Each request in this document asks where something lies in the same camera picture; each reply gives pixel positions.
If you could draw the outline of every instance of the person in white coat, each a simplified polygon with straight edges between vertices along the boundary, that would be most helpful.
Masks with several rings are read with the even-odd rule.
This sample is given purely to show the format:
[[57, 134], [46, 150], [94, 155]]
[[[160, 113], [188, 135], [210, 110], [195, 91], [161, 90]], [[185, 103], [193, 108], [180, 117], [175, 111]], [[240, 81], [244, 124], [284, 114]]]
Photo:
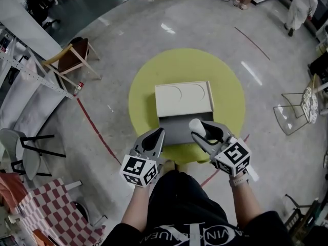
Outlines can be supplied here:
[[294, 31], [299, 29], [306, 19], [311, 20], [318, 6], [318, 0], [293, 0], [289, 8], [285, 28], [288, 35], [293, 36]]

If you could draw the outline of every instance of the red line on floor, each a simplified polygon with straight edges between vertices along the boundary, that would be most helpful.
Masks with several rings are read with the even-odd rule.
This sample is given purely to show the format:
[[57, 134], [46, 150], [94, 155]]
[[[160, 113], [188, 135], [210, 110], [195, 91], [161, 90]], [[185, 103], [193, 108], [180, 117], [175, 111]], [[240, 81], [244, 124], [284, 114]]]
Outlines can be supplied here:
[[[244, 139], [244, 142], [246, 142], [247, 141], [247, 139], [248, 139], [248, 137], [249, 137], [250, 135], [248, 134], [247, 135], [247, 137]], [[201, 187], [204, 187], [204, 185], [205, 184], [207, 184], [218, 172], [219, 172], [220, 170], [219, 169], [217, 169], [210, 177], [208, 177], [200, 186]]]
[[255, 44], [248, 36], [246, 36], [243, 32], [241, 32], [238, 28], [235, 27], [235, 29], [237, 29], [240, 33], [242, 33], [249, 41], [251, 41], [254, 46], [256, 46], [266, 57], [268, 60], [270, 60], [270, 58], [267, 56], [267, 54], [264, 53], [264, 51], [262, 49], [259, 48], [259, 46], [257, 44]]
[[207, 178], [200, 186], [203, 187], [207, 182], [209, 182], [220, 170], [217, 169], [209, 178]]
[[100, 141], [104, 144], [104, 146], [105, 146], [105, 148], [108, 150], [108, 152], [109, 152], [109, 153], [110, 153], [110, 154], [111, 154], [111, 155], [117, 160], [117, 162], [118, 162], [120, 165], [122, 165], [121, 162], [119, 162], [119, 160], [118, 160], [117, 157], [115, 156], [114, 152], [110, 149], [110, 147], [109, 147], [109, 146], [107, 145], [107, 143], [104, 141], [103, 136], [100, 134], [100, 132], [99, 132], [98, 129], [96, 128], [96, 125], [95, 125], [95, 124], [93, 123], [93, 121], [91, 120], [91, 118], [90, 118], [88, 112], [86, 111], [86, 109], [85, 109], [84, 106], [82, 105], [81, 100], [80, 100], [78, 97], [76, 98], [76, 100], [77, 100], [78, 104], [80, 105], [80, 107], [81, 107], [83, 113], [84, 113], [85, 116], [87, 117], [89, 123], [91, 124], [93, 130], [97, 133], [98, 137], [100, 138]]

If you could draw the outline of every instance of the table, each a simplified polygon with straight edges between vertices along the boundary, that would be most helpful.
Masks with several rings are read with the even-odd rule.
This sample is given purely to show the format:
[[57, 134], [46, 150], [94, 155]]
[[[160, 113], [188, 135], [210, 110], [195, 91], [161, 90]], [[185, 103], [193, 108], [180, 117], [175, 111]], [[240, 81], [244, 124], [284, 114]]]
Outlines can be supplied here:
[[63, 246], [92, 246], [103, 235], [105, 226], [94, 228], [76, 209], [61, 179], [28, 193], [19, 203], [23, 225], [31, 235], [39, 229]]
[[[214, 101], [214, 121], [225, 124], [237, 137], [245, 115], [243, 89], [234, 72], [209, 53], [181, 48], [149, 60], [136, 74], [129, 93], [129, 114], [138, 136], [158, 127], [155, 85], [209, 81]], [[165, 146], [161, 155], [177, 164], [207, 162], [209, 155], [197, 144]]]

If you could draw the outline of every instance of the yellow circular mat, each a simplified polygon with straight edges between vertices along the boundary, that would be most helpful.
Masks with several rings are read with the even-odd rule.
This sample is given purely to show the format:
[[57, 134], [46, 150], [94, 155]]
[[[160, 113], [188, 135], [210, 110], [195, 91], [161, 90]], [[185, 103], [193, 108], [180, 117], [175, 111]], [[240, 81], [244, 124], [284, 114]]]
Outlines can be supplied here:
[[[209, 81], [214, 101], [214, 121], [225, 124], [237, 137], [244, 121], [245, 100], [234, 72], [209, 53], [181, 48], [149, 60], [136, 74], [129, 93], [129, 113], [138, 136], [158, 128], [155, 85]], [[161, 157], [177, 164], [209, 160], [197, 144], [165, 146]]]

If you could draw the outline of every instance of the red and white checkered fabric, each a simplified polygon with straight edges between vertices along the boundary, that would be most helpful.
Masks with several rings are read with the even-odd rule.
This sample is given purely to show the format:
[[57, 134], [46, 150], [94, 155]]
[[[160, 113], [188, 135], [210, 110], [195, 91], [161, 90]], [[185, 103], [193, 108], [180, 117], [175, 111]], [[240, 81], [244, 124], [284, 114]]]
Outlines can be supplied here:
[[61, 179], [29, 192], [19, 206], [25, 214], [22, 222], [31, 235], [40, 229], [61, 245], [94, 245], [105, 229], [104, 225], [97, 229], [87, 223]]

